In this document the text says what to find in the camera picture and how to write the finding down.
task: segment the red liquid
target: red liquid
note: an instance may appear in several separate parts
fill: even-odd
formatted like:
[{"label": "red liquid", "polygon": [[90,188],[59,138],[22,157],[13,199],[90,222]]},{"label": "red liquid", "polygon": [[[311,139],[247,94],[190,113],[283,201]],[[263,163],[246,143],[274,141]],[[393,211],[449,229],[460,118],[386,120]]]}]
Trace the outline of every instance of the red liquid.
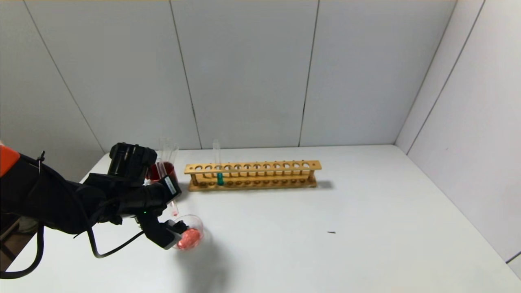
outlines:
[{"label": "red liquid", "polygon": [[183,233],[183,238],[177,243],[177,248],[181,250],[194,248],[199,245],[201,237],[199,230],[190,228]]}]

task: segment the white tabletop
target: white tabletop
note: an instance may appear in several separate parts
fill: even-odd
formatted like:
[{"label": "white tabletop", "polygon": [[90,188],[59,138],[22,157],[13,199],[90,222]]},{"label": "white tabletop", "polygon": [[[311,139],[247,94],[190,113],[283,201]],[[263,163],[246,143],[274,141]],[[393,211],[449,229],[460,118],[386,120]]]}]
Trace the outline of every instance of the white tabletop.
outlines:
[{"label": "white tabletop", "polygon": [[[40,266],[2,280],[2,293],[521,292],[521,280],[395,146],[223,150],[222,159],[320,160],[323,170],[316,189],[188,193],[185,164],[213,154],[180,151],[178,205],[203,220],[199,247],[165,251],[142,236],[99,260],[87,235],[46,229]],[[101,252],[138,231],[132,219],[94,226]],[[27,267],[35,247],[34,237],[9,270]]]}]

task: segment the wooden test tube rack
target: wooden test tube rack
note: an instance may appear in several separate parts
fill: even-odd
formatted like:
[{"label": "wooden test tube rack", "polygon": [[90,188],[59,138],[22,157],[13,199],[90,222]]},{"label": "wooden test tube rack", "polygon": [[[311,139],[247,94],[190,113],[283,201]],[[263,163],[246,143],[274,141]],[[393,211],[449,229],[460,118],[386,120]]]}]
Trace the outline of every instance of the wooden test tube rack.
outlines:
[{"label": "wooden test tube rack", "polygon": [[[272,188],[316,187],[315,170],[321,170],[319,161],[275,161],[217,164],[188,164],[190,191],[247,190]],[[224,185],[217,184],[222,173]]]}]

